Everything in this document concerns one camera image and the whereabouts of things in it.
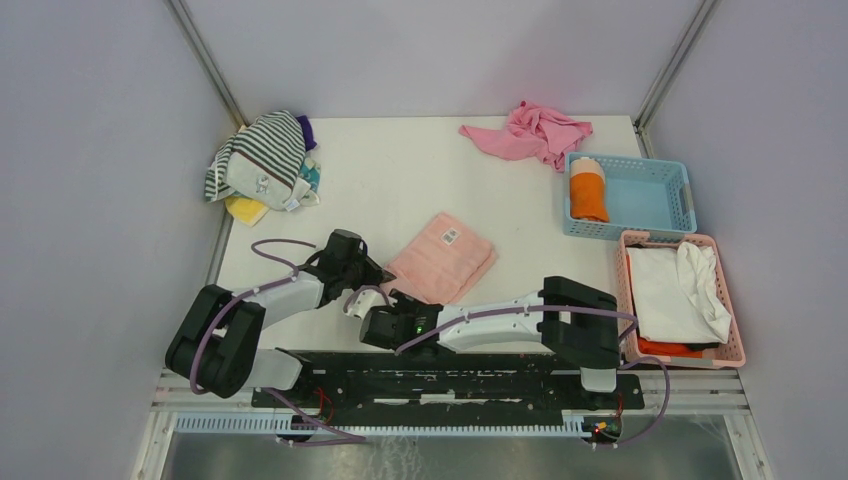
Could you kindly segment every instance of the metal floor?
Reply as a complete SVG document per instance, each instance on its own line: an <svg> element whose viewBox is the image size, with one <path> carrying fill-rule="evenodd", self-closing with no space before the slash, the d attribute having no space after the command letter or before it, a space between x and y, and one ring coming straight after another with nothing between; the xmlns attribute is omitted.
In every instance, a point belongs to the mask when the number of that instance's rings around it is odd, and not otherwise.
<svg viewBox="0 0 848 480"><path fill-rule="evenodd" d="M624 432L649 418L626 417ZM643 441L592 452L575 438L378 437L289 448L266 435L175 434L163 479L741 479L720 416L666 417Z"/></svg>

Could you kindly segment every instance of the red wire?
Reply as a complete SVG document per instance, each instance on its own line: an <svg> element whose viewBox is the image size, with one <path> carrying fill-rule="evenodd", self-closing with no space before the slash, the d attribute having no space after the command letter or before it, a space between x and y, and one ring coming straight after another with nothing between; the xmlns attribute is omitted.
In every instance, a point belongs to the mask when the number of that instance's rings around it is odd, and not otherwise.
<svg viewBox="0 0 848 480"><path fill-rule="evenodd" d="M318 415L320 416L321 412L324 411L324 390L321 387L318 387L318 389L313 393L317 393L319 395Z"/></svg>
<svg viewBox="0 0 848 480"><path fill-rule="evenodd" d="M325 396L325 395L324 395L324 392L323 392L323 391L321 392L321 396L323 396L325 399L327 399L327 403L329 403L329 404L330 404L330 416L329 416L329 417L327 417L327 421L326 421L326 422L324 422L324 425L329 425L329 424L330 424L330 420L332 420L332 419L333 419L333 414L334 414L334 413L336 413L336 407L334 407L334 406L333 406L333 401L332 401L332 400L330 400L330 397L327 397L327 396Z"/></svg>
<svg viewBox="0 0 848 480"><path fill-rule="evenodd" d="M621 416L621 413L624 412L624 395L620 392L618 394L618 410L615 411L615 418Z"/></svg>

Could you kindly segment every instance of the towel label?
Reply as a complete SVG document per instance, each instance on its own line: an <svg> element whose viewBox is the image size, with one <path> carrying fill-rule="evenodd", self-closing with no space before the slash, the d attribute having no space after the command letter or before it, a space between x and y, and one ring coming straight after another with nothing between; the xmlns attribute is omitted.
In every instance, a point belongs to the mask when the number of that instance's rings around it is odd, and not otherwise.
<svg viewBox="0 0 848 480"><path fill-rule="evenodd" d="M286 204L286 206L285 206L285 207L283 207L283 208L285 208L287 212L291 212L292 210L294 210L295 208L297 208L297 207L299 207L299 206L300 206L300 202L298 202L296 199L292 199L292 200L291 200L289 203L287 203L287 204Z"/></svg>
<svg viewBox="0 0 848 480"><path fill-rule="evenodd" d="M455 229L448 229L445 233L442 234L442 241L445 242L445 245L450 246L456 239L459 238L459 232Z"/></svg>

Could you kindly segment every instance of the blue plastic basket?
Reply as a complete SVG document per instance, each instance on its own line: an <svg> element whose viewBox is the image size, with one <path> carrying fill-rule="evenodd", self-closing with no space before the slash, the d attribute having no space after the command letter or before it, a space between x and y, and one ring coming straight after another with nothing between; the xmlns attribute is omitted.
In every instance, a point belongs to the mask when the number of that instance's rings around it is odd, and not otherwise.
<svg viewBox="0 0 848 480"><path fill-rule="evenodd" d="M604 169L609 223L571 217L571 162L580 157L593 158ZM680 162L572 152L563 182L566 235L618 240L625 230L642 230L651 232L651 241L675 242L697 229L689 175Z"/></svg>

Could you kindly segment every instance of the white tabletop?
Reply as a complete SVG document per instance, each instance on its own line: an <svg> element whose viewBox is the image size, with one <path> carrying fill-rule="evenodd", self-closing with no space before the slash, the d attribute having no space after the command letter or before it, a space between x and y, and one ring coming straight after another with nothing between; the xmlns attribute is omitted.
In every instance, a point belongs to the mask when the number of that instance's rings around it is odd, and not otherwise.
<svg viewBox="0 0 848 480"><path fill-rule="evenodd" d="M594 134L582 151L640 156L630 117L578 116ZM294 238L323 247L330 232L356 232L381 265L440 211L446 211L495 246L498 260L460 303L509 300L542 288L560 275L615 294L615 243L566 236L562 175L535 158L507 162L480 152L459 135L461 125L501 128L504 117L314 119L320 147L321 204L292 213L271 211L253 228L235 222L218 284L248 287L285 275L284 266L260 258L250 244ZM300 263L312 253L296 246L265 250ZM260 348L381 351L359 342L361 322L341 312L340 300L303 312L262 332ZM488 346L475 351L547 351L541 345Z"/></svg>

